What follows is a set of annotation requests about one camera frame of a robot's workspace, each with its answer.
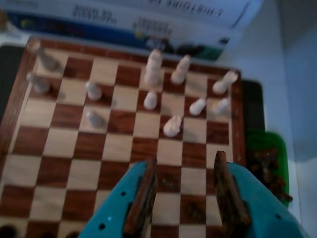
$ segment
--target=white pawn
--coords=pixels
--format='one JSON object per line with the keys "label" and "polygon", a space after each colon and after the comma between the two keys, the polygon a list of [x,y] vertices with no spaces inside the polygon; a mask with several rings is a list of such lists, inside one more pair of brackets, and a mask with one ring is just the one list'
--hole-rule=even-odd
{"label": "white pawn", "polygon": [[190,105],[189,112],[191,115],[197,116],[202,112],[205,106],[206,106],[206,100],[200,98]]}
{"label": "white pawn", "polygon": [[26,80],[33,85],[34,91],[39,94],[47,94],[51,89],[48,83],[32,72],[26,75]]}
{"label": "white pawn", "polygon": [[59,64],[52,56],[45,53],[44,48],[41,46],[41,41],[30,41],[27,45],[27,50],[30,53],[36,54],[40,60],[40,64],[49,71],[54,71],[58,68]]}
{"label": "white pawn", "polygon": [[86,114],[87,121],[92,127],[101,127],[103,125],[103,118],[96,112],[89,111]]}
{"label": "white pawn", "polygon": [[163,127],[164,135],[167,137],[174,137],[180,132],[180,125],[182,124],[182,117],[173,116]]}
{"label": "white pawn", "polygon": [[158,103],[157,95],[153,92],[148,92],[143,103],[144,107],[148,110],[153,110],[157,106],[157,103]]}
{"label": "white pawn", "polygon": [[87,90],[87,96],[90,100],[98,101],[103,96],[103,93],[98,85],[88,82],[85,87]]}
{"label": "white pawn", "polygon": [[230,101],[228,98],[224,98],[220,100],[218,103],[214,104],[211,108],[211,112],[215,115],[221,114],[228,106],[230,105]]}

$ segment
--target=green container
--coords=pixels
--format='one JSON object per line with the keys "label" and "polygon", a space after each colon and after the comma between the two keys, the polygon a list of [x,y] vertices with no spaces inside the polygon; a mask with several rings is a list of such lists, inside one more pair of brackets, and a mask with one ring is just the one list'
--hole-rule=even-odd
{"label": "green container", "polygon": [[[273,132],[266,132],[262,130],[249,130],[246,133],[246,147],[247,150],[264,150],[275,147],[278,149],[277,161],[279,168],[272,170],[272,173],[280,176],[285,180],[285,187],[283,191],[289,194],[289,179],[288,179],[288,165],[287,153],[284,140]],[[288,207],[289,202],[282,202],[285,207]]]}

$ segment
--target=wooden chessboard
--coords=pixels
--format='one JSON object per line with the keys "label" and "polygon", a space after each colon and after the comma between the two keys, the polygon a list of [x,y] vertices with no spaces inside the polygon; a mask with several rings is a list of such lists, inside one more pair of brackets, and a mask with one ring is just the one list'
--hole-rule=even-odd
{"label": "wooden chessboard", "polygon": [[[131,163],[157,157],[148,237],[222,237],[213,163],[222,150],[245,165],[241,74],[219,96],[212,86],[228,69],[191,64],[185,83],[175,86],[170,76],[178,62],[164,60],[161,84],[149,88],[147,56],[41,41],[62,70],[48,72],[23,55],[0,128],[0,226],[14,224],[27,238],[80,231]],[[51,84],[48,95],[34,92],[25,80],[30,71]],[[100,101],[88,99],[88,80],[102,88]],[[158,93],[153,111],[143,106],[150,89]],[[207,97],[207,110],[194,117],[189,107],[199,97]],[[214,117],[209,109],[224,97],[231,108]],[[106,125],[90,127],[88,110]],[[181,132],[167,138],[162,129],[172,115],[184,120]]]}

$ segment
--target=checkered pattern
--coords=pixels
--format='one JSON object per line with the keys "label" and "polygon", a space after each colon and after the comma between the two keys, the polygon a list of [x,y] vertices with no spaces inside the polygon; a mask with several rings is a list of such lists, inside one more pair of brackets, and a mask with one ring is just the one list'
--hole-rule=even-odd
{"label": "checkered pattern", "polygon": [[[158,192],[147,236],[221,237],[213,161],[217,150],[232,161],[232,120],[230,110],[218,117],[208,111],[227,96],[210,90],[221,75],[189,72],[175,86],[173,69],[163,68],[162,83],[149,88],[144,64],[46,51],[63,70],[48,72],[35,63],[53,89],[39,95],[29,85],[26,92],[1,178],[0,225],[16,225],[22,237],[49,231],[64,238],[85,226],[131,163],[156,157]],[[100,101],[87,97],[87,81],[101,87]],[[152,111],[143,106],[149,90],[158,93]],[[207,110],[190,115],[191,103],[206,96]],[[90,110],[103,117],[101,128],[89,126]],[[167,138],[162,130],[173,115],[184,116],[181,132]],[[189,214],[192,204],[202,219]]]}

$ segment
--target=white chess piece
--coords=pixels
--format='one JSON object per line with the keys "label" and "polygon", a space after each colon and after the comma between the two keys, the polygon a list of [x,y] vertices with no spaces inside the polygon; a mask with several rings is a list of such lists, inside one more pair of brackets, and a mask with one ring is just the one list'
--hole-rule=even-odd
{"label": "white chess piece", "polygon": [[221,80],[218,80],[212,87],[216,94],[223,94],[235,81],[238,79],[238,74],[234,71],[229,71]]}
{"label": "white chess piece", "polygon": [[180,125],[182,124],[182,117],[173,116],[163,127],[163,132],[168,137],[174,137],[180,132]]}
{"label": "white chess piece", "polygon": [[200,98],[190,105],[189,112],[191,115],[197,116],[202,112],[205,106],[206,106],[206,100]]}
{"label": "white chess piece", "polygon": [[86,117],[89,125],[92,127],[100,127],[103,125],[103,118],[94,111],[87,112]]}
{"label": "white chess piece", "polygon": [[155,86],[160,80],[160,68],[162,65],[162,55],[159,50],[153,50],[148,58],[145,68],[144,83]]}
{"label": "white chess piece", "polygon": [[221,114],[228,106],[230,105],[230,101],[228,98],[224,98],[220,100],[218,103],[214,104],[211,108],[211,112],[215,115]]}
{"label": "white chess piece", "polygon": [[103,96],[103,93],[98,85],[88,82],[85,87],[87,90],[87,96],[90,100],[98,101]]}
{"label": "white chess piece", "polygon": [[33,85],[34,91],[39,94],[47,94],[51,89],[48,83],[32,72],[26,75],[26,80]]}
{"label": "white chess piece", "polygon": [[184,56],[178,63],[176,70],[172,73],[171,81],[175,85],[180,85],[184,82],[186,74],[190,66],[190,56]]}
{"label": "white chess piece", "polygon": [[41,41],[30,41],[27,45],[27,50],[30,53],[36,54],[40,60],[40,64],[49,71],[54,71],[58,68],[59,64],[52,56],[45,53],[41,45]]}
{"label": "white chess piece", "polygon": [[156,93],[148,92],[143,103],[144,107],[148,110],[153,110],[157,106],[157,103],[158,97]]}

